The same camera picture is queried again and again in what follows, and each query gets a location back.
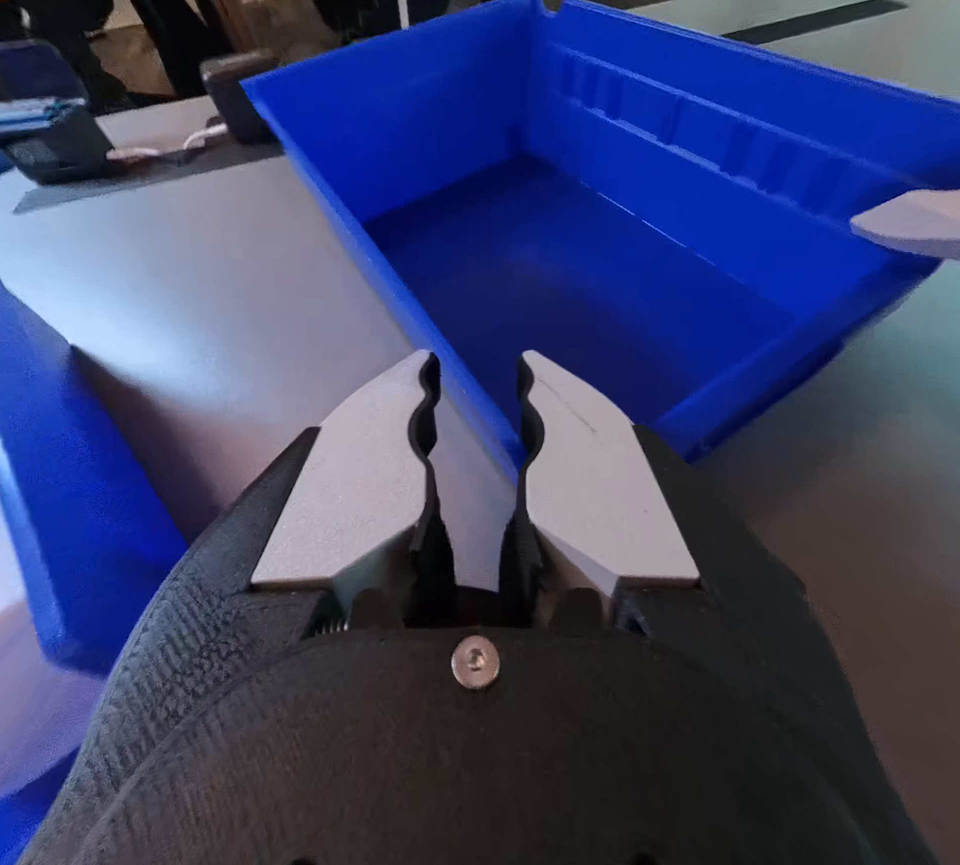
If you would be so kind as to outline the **small blue grey device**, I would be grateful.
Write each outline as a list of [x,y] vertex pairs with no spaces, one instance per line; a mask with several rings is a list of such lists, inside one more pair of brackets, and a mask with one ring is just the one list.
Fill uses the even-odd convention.
[[1,104],[1,152],[40,186],[111,175],[114,145],[82,99],[33,98]]

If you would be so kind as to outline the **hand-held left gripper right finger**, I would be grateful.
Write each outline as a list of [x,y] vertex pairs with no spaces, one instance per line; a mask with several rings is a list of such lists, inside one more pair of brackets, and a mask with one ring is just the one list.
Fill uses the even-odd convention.
[[546,624],[586,590],[610,619],[632,588],[690,590],[701,573],[630,417],[533,349],[518,359],[526,451],[515,500],[524,614]]

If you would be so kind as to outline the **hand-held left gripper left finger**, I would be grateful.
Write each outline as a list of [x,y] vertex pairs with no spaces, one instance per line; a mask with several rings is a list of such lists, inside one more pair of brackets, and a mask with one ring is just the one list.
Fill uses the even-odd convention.
[[326,417],[254,590],[319,590],[345,619],[450,618],[450,537],[429,458],[440,396],[440,360],[420,349]]

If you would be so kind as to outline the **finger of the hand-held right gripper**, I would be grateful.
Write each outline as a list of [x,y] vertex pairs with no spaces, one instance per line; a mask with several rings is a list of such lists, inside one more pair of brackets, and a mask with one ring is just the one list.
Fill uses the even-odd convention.
[[959,191],[908,191],[854,215],[850,229],[893,251],[959,259]]

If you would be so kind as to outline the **grey charging case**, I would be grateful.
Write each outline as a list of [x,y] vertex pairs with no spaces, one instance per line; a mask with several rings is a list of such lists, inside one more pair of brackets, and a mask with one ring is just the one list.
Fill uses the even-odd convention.
[[198,74],[226,132],[237,142],[254,145],[276,140],[243,87],[243,82],[276,68],[280,59],[267,48],[202,60]]

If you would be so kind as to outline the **blue plastic bin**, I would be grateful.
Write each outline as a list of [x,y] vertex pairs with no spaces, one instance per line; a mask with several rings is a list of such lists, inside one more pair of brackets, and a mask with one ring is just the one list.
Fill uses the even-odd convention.
[[584,0],[494,0],[244,82],[508,474],[536,351],[686,461],[939,266],[851,218],[958,187],[958,103]]
[[1,495],[44,657],[108,676],[187,544],[76,350],[6,287]]

